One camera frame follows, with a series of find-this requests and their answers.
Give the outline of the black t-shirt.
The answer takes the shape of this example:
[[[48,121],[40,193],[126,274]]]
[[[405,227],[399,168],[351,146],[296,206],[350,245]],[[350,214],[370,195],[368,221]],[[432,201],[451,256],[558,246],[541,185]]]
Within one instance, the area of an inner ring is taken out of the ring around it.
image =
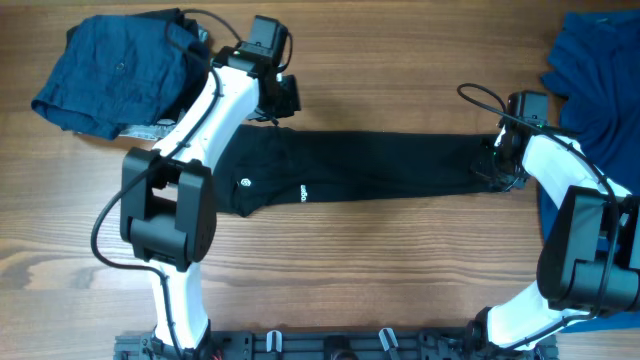
[[[493,139],[243,125],[214,170],[216,208],[247,217],[279,204],[497,192],[474,169]]]

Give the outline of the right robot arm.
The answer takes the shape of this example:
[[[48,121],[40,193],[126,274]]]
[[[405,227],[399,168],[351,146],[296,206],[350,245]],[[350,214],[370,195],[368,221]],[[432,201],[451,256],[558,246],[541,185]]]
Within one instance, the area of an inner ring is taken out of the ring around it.
[[[495,168],[516,183],[535,178],[557,215],[535,281],[469,322],[468,353],[530,351],[574,324],[639,310],[639,198],[549,125],[547,105],[546,95],[521,91],[496,110]]]

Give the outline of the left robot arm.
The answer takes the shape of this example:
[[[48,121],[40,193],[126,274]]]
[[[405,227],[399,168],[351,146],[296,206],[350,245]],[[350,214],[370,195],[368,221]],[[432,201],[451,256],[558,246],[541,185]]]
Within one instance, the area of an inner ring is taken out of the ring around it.
[[[156,359],[209,356],[200,263],[216,231],[213,171],[243,121],[275,122],[300,110],[296,80],[285,72],[292,42],[281,22],[256,16],[246,40],[214,56],[177,126],[152,149],[124,158],[121,237],[159,277],[147,351]]]

